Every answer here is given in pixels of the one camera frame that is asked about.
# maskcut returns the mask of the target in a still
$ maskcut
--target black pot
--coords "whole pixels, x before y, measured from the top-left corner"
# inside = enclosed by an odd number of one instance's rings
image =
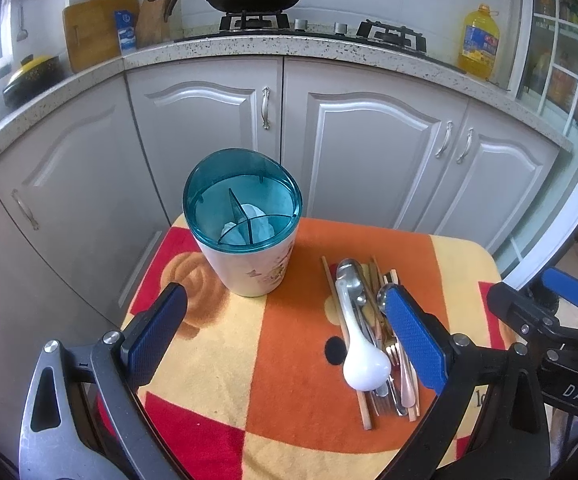
[[[38,94],[64,79],[58,56],[27,56],[2,91],[2,98],[9,108],[18,108]]]

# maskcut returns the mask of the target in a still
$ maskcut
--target blue gripper pad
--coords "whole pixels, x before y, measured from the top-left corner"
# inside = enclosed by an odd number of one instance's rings
[[[170,283],[149,310],[138,314],[127,326],[120,359],[132,391],[151,382],[186,313],[185,287]]]
[[[542,284],[551,292],[578,306],[578,280],[551,267],[542,273]]]
[[[386,315],[422,384],[439,396],[448,377],[444,352],[398,288],[386,292]]]

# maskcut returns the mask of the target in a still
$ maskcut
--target stove knob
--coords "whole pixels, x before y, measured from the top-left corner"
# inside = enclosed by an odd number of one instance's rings
[[[293,20],[293,30],[304,32],[307,30],[307,20]]]
[[[333,32],[338,36],[344,36],[347,33],[347,24],[346,23],[334,23],[333,24]]]

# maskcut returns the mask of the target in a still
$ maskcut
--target tablecloth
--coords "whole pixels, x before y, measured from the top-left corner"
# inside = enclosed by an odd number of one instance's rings
[[[499,274],[475,243],[301,219],[281,285],[242,298],[220,282],[181,217],[148,267],[124,326],[169,282],[187,289],[185,320],[138,397],[196,480],[373,479],[415,428],[406,417],[374,416],[374,429],[363,429],[355,392],[323,351],[341,331],[320,256],[329,263],[374,256],[383,272],[396,269],[451,333],[493,348],[513,342],[486,309]],[[474,391],[442,463],[466,446],[485,391]],[[421,386],[420,397],[423,414],[434,394]]]

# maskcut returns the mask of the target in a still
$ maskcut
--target yellow oil bottle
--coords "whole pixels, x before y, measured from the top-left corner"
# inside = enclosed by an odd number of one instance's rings
[[[500,29],[491,17],[489,6],[480,4],[478,10],[464,18],[463,39],[458,53],[458,67],[476,77],[486,79],[496,62]]]

